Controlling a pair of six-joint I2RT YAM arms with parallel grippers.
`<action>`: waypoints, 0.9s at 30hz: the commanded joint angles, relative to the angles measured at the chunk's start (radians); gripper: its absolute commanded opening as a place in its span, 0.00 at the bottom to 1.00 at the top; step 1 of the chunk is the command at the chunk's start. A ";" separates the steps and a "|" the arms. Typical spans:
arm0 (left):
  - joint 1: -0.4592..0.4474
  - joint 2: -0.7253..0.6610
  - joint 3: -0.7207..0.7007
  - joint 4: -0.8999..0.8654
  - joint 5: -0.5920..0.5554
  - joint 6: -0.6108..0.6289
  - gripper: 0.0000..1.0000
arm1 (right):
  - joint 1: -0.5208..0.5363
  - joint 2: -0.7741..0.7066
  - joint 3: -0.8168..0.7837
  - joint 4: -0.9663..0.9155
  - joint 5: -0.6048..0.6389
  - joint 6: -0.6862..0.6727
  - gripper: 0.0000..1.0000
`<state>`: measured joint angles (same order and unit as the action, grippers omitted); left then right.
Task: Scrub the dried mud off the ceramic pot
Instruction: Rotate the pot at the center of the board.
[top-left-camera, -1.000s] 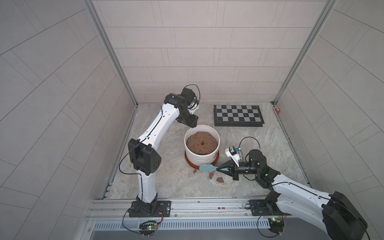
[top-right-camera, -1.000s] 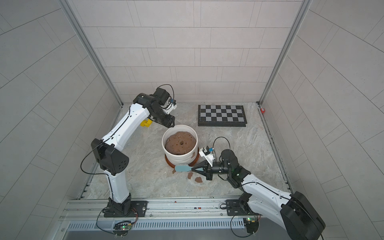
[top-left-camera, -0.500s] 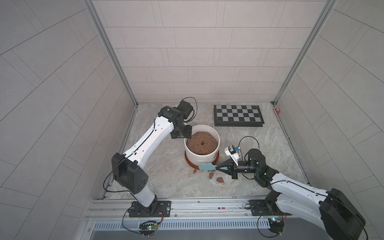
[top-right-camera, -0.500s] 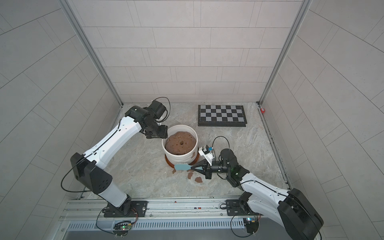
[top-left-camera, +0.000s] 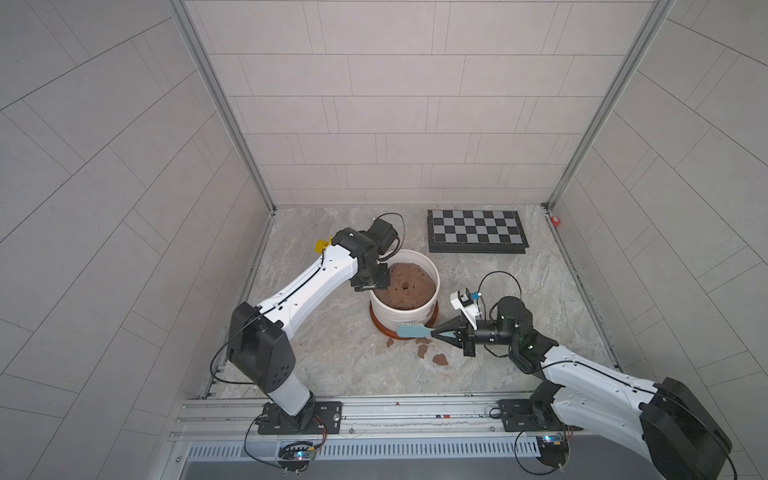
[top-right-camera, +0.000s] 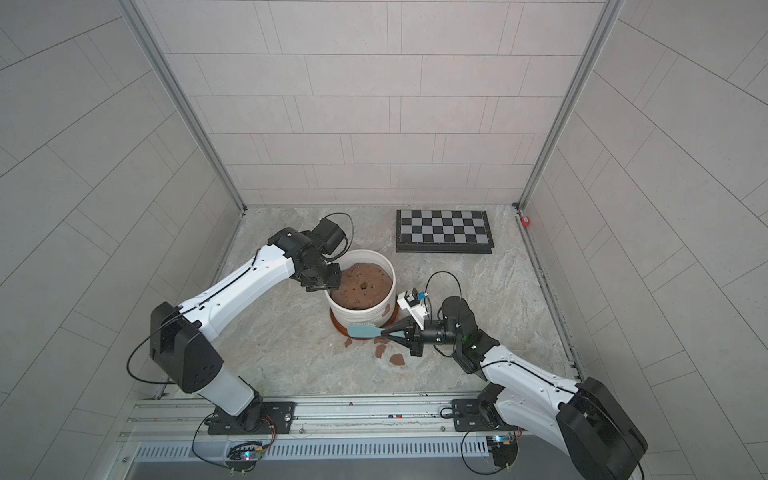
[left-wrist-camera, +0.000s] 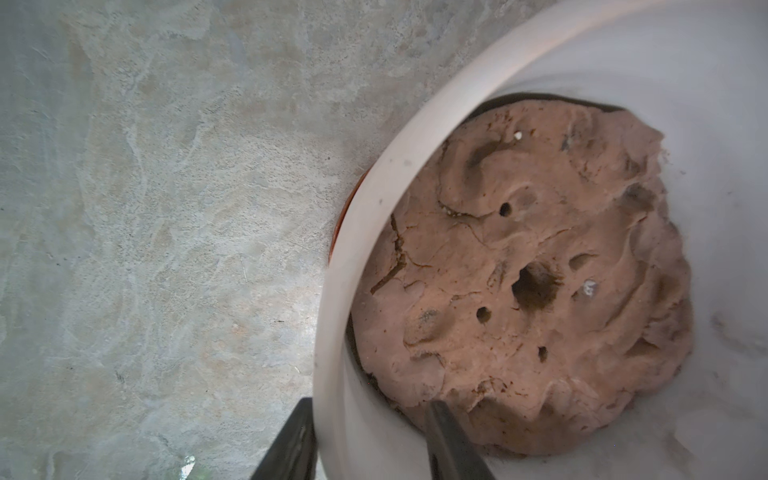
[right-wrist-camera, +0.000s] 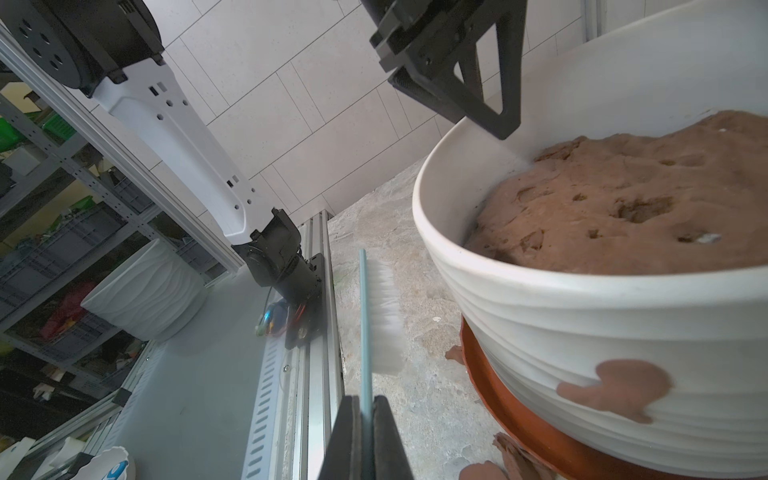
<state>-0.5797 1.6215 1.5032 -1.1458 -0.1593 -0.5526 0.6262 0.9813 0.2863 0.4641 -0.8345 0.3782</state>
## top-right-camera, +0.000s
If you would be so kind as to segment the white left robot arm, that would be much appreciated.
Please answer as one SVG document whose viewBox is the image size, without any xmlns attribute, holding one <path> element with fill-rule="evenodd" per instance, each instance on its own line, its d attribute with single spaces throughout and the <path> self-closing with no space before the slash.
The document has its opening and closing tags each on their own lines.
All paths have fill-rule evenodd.
<svg viewBox="0 0 768 480">
<path fill-rule="evenodd" d="M 150 316 L 149 356 L 172 385 L 215 406 L 229 433 L 254 432 L 266 423 L 263 398 L 224 365 L 213 341 L 246 307 L 284 280 L 308 292 L 336 290 L 337 260 L 351 247 L 354 230 L 329 216 L 311 230 L 286 227 L 224 279 L 179 305 L 164 302 Z"/>
</svg>

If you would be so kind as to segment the white ceramic pot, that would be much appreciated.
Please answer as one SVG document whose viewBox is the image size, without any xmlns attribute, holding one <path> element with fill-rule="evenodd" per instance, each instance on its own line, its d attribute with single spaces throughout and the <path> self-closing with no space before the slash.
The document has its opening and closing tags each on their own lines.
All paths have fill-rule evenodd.
<svg viewBox="0 0 768 480">
<path fill-rule="evenodd" d="M 330 304 L 349 310 L 364 310 L 396 302 L 396 274 L 392 263 L 383 254 L 373 250 L 351 250 L 338 264 L 342 271 L 341 285 L 327 291 Z"/>
</svg>

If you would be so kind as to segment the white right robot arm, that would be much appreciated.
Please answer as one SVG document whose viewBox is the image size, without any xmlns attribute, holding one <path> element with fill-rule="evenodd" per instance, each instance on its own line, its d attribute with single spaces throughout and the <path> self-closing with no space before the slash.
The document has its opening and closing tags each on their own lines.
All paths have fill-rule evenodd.
<svg viewBox="0 0 768 480">
<path fill-rule="evenodd" d="M 566 453 L 585 479 L 642 479 L 648 442 L 610 390 L 588 377 L 570 380 L 514 354 L 477 326 L 460 296 L 446 298 L 433 312 L 417 290 L 399 294 L 405 318 L 382 330 L 382 337 L 420 357 L 427 345 L 450 348 L 467 374 L 487 385 L 478 397 L 490 429 L 519 427 Z"/>
</svg>

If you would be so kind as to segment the teal scrubbing brush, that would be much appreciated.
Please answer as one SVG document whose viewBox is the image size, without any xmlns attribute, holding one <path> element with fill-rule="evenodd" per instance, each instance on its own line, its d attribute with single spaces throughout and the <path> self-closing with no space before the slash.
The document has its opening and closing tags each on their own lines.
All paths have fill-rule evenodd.
<svg viewBox="0 0 768 480">
<path fill-rule="evenodd" d="M 347 328 L 347 335 L 353 339 L 373 339 L 380 337 L 383 329 L 374 325 L 354 324 Z"/>
</svg>

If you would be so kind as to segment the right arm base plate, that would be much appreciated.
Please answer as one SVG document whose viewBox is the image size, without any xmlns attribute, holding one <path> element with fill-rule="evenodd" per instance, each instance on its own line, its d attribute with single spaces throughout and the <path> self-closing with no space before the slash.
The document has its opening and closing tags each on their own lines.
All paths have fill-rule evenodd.
<svg viewBox="0 0 768 480">
<path fill-rule="evenodd" d="M 479 399 L 453 399 L 449 414 L 456 432 L 513 431 L 516 426 L 505 423 L 496 409 Z"/>
</svg>

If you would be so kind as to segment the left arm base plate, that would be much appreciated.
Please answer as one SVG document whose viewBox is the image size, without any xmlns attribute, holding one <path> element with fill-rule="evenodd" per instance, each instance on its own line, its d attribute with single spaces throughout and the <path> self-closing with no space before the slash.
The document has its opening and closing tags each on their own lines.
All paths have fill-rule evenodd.
<svg viewBox="0 0 768 480">
<path fill-rule="evenodd" d="M 209 435 L 288 434 L 297 404 L 290 401 L 265 402 L 255 398 L 237 416 L 216 407 L 203 424 Z"/>
</svg>

